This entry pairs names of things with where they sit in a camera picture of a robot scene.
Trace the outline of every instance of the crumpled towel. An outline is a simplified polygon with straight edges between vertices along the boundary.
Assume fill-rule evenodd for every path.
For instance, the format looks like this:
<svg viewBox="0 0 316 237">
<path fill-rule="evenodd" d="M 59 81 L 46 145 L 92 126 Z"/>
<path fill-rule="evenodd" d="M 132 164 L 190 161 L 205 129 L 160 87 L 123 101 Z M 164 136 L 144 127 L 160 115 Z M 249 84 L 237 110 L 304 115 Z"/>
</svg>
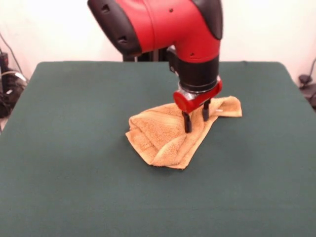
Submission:
<svg viewBox="0 0 316 237">
<path fill-rule="evenodd" d="M 242 116 L 241 103 L 233 96 L 212 98 L 207 122 L 202 108 L 190 114 L 191 133 L 185 133 L 182 113 L 171 103 L 132 116 L 126 136 L 148 165 L 185 169 L 218 117 Z"/>
</svg>

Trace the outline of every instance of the towel fold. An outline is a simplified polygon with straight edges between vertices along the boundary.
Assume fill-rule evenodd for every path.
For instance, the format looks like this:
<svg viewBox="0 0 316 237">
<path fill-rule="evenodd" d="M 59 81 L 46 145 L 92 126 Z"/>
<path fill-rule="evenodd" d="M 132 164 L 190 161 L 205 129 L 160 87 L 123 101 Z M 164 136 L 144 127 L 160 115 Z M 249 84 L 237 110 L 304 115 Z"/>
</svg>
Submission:
<svg viewBox="0 0 316 237">
<path fill-rule="evenodd" d="M 132 116 L 126 136 L 148 165 L 185 169 L 218 117 L 242 116 L 241 103 L 233 96 L 213 98 L 207 122 L 203 121 L 202 108 L 190 114 L 191 133 L 185 133 L 182 113 L 171 103 Z"/>
</svg>

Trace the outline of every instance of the green table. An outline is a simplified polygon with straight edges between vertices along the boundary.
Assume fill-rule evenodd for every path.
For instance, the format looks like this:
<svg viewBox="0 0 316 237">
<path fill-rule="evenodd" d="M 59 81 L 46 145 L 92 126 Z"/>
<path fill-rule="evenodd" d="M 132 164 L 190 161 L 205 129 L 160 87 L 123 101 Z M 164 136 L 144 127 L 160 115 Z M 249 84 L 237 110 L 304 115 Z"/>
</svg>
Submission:
<svg viewBox="0 0 316 237">
<path fill-rule="evenodd" d="M 128 119 L 172 102 L 166 63 L 38 65 L 0 136 L 1 237 L 315 237 L 316 115 L 279 63 L 227 62 L 184 171 L 146 165 Z"/>
</svg>

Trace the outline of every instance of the cable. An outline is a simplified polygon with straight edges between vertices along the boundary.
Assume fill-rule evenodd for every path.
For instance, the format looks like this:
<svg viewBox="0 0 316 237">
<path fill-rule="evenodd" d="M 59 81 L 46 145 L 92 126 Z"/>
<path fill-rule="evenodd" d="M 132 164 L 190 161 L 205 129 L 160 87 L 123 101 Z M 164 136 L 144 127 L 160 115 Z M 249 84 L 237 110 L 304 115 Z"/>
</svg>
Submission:
<svg viewBox="0 0 316 237">
<path fill-rule="evenodd" d="M 15 57 L 15 55 L 14 55 L 14 53 L 13 53 L 12 48 L 11 48 L 11 47 L 8 45 L 8 43 L 5 41 L 5 39 L 3 38 L 1 32 L 0 32 L 0 38 L 2 39 L 3 43 L 9 48 L 9 50 L 10 50 L 10 52 L 11 52 L 13 58 L 14 58 L 14 61 L 16 62 L 16 65 L 18 66 L 18 68 L 19 68 L 19 70 L 20 70 L 20 73 L 23 73 L 22 70 L 21 70 L 21 67 L 20 67 L 20 65 L 19 65 L 19 63 L 18 63 L 18 60 L 16 60 L 16 57 Z"/>
<path fill-rule="evenodd" d="M 313 64 L 312 64 L 310 77 L 311 77 L 311 76 L 312 76 L 312 74 L 313 74 L 315 63 L 316 63 L 316 58 L 314 59 Z"/>
</svg>

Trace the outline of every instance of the orange towel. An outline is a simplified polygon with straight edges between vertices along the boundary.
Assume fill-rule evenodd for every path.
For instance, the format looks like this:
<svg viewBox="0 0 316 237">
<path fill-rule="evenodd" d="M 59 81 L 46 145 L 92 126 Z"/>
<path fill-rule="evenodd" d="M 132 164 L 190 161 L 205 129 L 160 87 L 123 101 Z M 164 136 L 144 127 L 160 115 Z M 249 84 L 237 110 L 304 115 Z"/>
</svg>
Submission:
<svg viewBox="0 0 316 237">
<path fill-rule="evenodd" d="M 147 164 L 185 169 L 218 117 L 242 116 L 240 101 L 232 96 L 213 98 L 209 112 L 210 118 L 204 122 L 202 106 L 193 111 L 192 132 L 187 134 L 176 104 L 158 106 L 132 116 L 126 136 Z"/>
</svg>

